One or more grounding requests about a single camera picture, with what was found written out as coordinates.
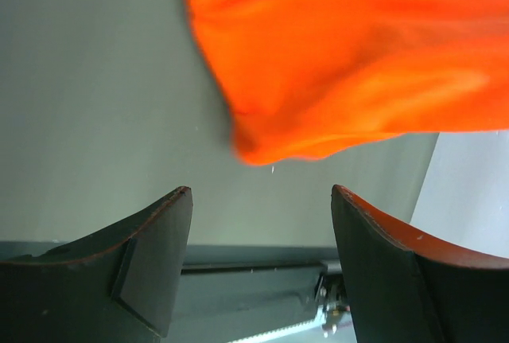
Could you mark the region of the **orange t shirt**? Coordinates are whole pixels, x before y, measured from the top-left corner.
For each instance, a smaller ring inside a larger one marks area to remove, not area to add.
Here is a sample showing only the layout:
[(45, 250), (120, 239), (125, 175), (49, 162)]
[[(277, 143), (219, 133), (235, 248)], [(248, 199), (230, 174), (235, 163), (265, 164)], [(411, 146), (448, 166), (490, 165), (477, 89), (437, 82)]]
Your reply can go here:
[(508, 127), (508, 0), (185, 0), (251, 165)]

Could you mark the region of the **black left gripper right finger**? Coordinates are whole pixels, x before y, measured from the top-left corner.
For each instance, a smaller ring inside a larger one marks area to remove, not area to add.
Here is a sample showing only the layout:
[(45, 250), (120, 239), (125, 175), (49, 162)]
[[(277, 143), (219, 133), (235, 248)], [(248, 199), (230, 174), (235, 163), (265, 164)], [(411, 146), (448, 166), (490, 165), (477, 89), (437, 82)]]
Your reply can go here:
[(441, 240), (341, 185), (333, 229), (359, 342), (506, 342), (508, 260)]

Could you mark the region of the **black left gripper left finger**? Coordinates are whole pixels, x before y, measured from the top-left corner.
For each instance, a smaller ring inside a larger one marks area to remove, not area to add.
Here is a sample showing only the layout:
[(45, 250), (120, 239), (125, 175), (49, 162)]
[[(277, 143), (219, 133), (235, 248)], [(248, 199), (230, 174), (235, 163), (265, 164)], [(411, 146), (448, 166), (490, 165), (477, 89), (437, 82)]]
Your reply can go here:
[(4, 342), (159, 342), (168, 335), (192, 219), (181, 186), (43, 255), (1, 263)]

